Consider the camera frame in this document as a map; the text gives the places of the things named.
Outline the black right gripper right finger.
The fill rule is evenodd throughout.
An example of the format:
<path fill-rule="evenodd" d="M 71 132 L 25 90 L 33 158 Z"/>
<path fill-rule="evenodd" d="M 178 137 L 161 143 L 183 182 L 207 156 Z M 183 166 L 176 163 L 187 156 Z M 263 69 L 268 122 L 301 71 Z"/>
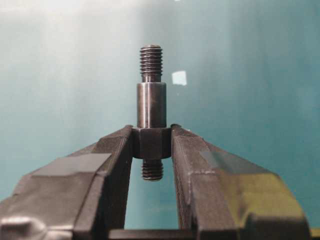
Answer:
<path fill-rule="evenodd" d="M 174 124 L 178 220 L 198 240 L 309 240 L 305 214 L 275 173 Z"/>

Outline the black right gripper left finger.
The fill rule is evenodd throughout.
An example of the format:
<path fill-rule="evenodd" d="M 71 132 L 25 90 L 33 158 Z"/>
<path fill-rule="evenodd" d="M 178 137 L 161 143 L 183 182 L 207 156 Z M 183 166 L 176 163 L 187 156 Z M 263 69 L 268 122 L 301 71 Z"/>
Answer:
<path fill-rule="evenodd" d="M 0 204 L 3 240 L 103 240 L 122 229 L 132 163 L 130 125 L 24 175 Z"/>

